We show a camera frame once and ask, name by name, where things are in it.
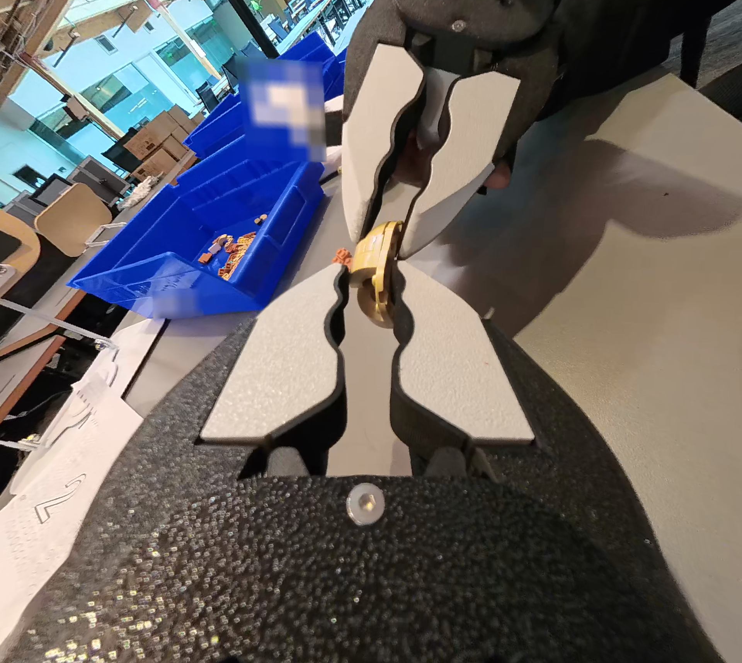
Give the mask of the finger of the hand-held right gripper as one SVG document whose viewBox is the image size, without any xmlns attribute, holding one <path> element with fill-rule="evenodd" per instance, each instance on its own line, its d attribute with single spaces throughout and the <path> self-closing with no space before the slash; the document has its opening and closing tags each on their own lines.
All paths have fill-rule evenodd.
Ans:
<svg viewBox="0 0 742 663">
<path fill-rule="evenodd" d="M 356 101 L 343 124 L 341 191 L 350 240 L 357 243 L 371 230 L 395 162 L 399 126 L 409 131 L 422 104 L 424 70 L 403 47 L 379 44 L 361 82 Z"/>
<path fill-rule="evenodd" d="M 448 136 L 432 155 L 427 185 L 410 208 L 401 259 L 437 238 L 483 184 L 519 83 L 502 73 L 477 74 L 453 83 L 446 105 Z"/>
</svg>

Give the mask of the grey desk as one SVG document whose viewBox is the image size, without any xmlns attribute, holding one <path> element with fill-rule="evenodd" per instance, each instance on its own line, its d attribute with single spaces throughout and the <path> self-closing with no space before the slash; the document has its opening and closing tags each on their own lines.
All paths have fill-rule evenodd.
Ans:
<svg viewBox="0 0 742 663">
<path fill-rule="evenodd" d="M 663 68 L 535 124 L 509 189 L 409 260 L 487 322 L 535 432 L 391 427 L 393 331 L 349 283 L 327 470 L 199 434 L 244 322 L 101 488 L 122 661 L 740 661 L 740 123 Z"/>
</svg>

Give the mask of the black equipment case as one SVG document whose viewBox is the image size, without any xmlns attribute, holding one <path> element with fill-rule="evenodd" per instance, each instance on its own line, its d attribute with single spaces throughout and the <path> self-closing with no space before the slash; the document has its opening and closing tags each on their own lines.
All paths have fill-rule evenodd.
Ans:
<svg viewBox="0 0 742 663">
<path fill-rule="evenodd" d="M 130 190 L 131 184 L 96 158 L 85 157 L 66 177 L 71 184 L 84 184 L 107 206 L 120 201 Z"/>
</svg>

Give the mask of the white printed paper bag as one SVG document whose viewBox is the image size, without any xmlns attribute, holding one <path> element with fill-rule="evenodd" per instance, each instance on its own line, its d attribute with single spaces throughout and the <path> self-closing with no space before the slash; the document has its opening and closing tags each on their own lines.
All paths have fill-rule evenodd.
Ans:
<svg viewBox="0 0 742 663">
<path fill-rule="evenodd" d="M 114 334 L 41 436 L 2 507 L 2 605 L 21 604 L 68 558 L 82 521 L 115 459 L 143 424 L 124 393 L 163 320 Z"/>
</svg>

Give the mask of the light wooden chair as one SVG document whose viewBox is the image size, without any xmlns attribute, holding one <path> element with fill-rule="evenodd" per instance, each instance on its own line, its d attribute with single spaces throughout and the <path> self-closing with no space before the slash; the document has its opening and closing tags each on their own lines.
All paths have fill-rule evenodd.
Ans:
<svg viewBox="0 0 742 663">
<path fill-rule="evenodd" d="M 111 210 L 86 184 L 72 184 L 39 213 L 36 232 L 65 256 L 77 258 L 101 226 L 113 221 Z"/>
</svg>

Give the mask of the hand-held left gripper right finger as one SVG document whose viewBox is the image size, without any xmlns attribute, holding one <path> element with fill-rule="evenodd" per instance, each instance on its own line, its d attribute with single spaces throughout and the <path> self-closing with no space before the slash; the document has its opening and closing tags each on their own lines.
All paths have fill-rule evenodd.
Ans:
<svg viewBox="0 0 742 663">
<path fill-rule="evenodd" d="M 393 271 L 396 349 L 391 427 L 412 474 L 452 449 L 469 468 L 477 450 L 522 452 L 535 432 L 487 322 L 409 261 Z"/>
</svg>

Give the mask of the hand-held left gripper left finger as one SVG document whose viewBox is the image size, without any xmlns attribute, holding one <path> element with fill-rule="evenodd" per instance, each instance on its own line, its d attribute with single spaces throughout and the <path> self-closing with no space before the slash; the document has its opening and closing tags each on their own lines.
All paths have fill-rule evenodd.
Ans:
<svg viewBox="0 0 742 663">
<path fill-rule="evenodd" d="M 348 296 L 348 268 L 330 264 L 262 310 L 200 440 L 266 454 L 293 448 L 311 473 L 325 473 L 347 427 L 340 343 Z"/>
</svg>

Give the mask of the tan curved brick assembly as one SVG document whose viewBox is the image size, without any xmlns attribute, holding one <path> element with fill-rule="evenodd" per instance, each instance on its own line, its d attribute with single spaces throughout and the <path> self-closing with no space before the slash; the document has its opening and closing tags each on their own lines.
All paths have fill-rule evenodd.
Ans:
<svg viewBox="0 0 742 663">
<path fill-rule="evenodd" d="M 402 231 L 401 221 L 376 226 L 359 242 L 350 265 L 349 283 L 356 289 L 359 308 L 383 328 L 393 327 L 393 271 Z"/>
</svg>

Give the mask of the blue plastic bin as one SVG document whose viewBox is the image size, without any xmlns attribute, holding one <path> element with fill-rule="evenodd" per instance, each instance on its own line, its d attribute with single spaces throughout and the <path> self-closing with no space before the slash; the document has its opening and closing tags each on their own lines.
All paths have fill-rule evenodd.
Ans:
<svg viewBox="0 0 742 663">
<path fill-rule="evenodd" d="M 348 48 L 332 50 L 317 33 L 297 41 L 277 59 L 238 56 L 236 92 L 229 94 L 186 139 L 200 159 L 246 138 L 259 157 L 307 157 L 310 110 L 338 110 L 344 93 Z"/>
<path fill-rule="evenodd" d="M 166 186 L 69 283 L 148 318 L 264 309 L 323 199 L 317 162 L 204 160 Z M 197 259 L 222 234 L 266 222 L 229 280 Z"/>
</svg>

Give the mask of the pile of tan brown bricks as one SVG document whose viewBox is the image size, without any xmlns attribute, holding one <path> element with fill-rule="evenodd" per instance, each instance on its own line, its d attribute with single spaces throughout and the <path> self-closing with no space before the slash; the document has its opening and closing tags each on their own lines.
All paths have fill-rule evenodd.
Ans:
<svg viewBox="0 0 742 663">
<path fill-rule="evenodd" d="M 267 219 L 268 215 L 265 213 L 257 216 L 254 218 L 255 228 L 237 238 L 229 234 L 218 236 L 209 248 L 200 254 L 197 263 L 201 268 L 215 269 L 219 278 L 229 280 L 255 241 L 257 230 Z"/>
</svg>

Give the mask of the black board with wooden rim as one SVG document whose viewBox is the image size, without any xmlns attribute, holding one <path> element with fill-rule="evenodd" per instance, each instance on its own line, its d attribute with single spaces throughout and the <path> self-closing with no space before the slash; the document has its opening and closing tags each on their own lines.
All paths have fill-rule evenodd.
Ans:
<svg viewBox="0 0 742 663">
<path fill-rule="evenodd" d="M 37 232 L 1 210 L 1 297 L 7 295 L 32 269 L 40 254 Z"/>
</svg>

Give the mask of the stack of cardboard boxes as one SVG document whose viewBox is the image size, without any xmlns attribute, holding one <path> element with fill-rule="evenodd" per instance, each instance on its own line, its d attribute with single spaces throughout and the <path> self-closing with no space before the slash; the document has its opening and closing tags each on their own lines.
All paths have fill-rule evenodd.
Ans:
<svg viewBox="0 0 742 663">
<path fill-rule="evenodd" d="M 147 122 L 123 144 L 127 155 L 140 160 L 140 165 L 129 173 L 130 179 L 141 182 L 150 176 L 166 175 L 176 167 L 180 176 L 193 167 L 198 158 L 185 140 L 204 118 L 201 111 L 191 118 L 175 105 Z"/>
</svg>

